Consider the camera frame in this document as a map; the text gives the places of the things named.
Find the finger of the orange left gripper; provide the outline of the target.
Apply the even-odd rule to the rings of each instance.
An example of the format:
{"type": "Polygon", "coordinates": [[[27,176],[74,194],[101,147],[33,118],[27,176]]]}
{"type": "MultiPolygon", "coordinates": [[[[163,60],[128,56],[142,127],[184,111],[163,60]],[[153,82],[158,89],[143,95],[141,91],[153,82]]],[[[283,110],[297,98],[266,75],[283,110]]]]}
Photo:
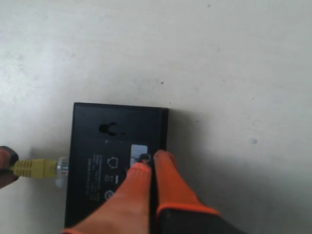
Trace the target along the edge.
{"type": "Polygon", "coordinates": [[[13,171],[5,169],[0,171],[0,189],[17,181],[19,177],[14,175],[13,171]]]}
{"type": "Polygon", "coordinates": [[[18,154],[7,146],[0,147],[0,169],[8,169],[19,160],[18,154]]]}

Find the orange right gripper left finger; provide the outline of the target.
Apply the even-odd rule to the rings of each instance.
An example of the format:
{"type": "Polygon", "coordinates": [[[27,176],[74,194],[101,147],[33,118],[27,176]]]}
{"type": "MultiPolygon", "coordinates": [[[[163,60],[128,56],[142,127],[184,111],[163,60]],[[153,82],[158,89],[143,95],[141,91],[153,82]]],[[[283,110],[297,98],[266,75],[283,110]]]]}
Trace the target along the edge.
{"type": "Polygon", "coordinates": [[[64,234],[148,234],[150,231],[150,166],[130,168],[117,191],[95,212],[64,234]]]}

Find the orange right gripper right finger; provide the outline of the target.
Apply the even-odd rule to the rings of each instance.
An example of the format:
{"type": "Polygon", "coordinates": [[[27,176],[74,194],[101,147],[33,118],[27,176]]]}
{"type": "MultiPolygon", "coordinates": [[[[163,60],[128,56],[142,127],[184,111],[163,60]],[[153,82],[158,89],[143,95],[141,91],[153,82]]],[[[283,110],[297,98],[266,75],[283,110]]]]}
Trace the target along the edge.
{"type": "Polygon", "coordinates": [[[204,205],[179,173],[173,154],[154,155],[158,189],[156,226],[160,234],[242,234],[220,213],[204,205]]]}

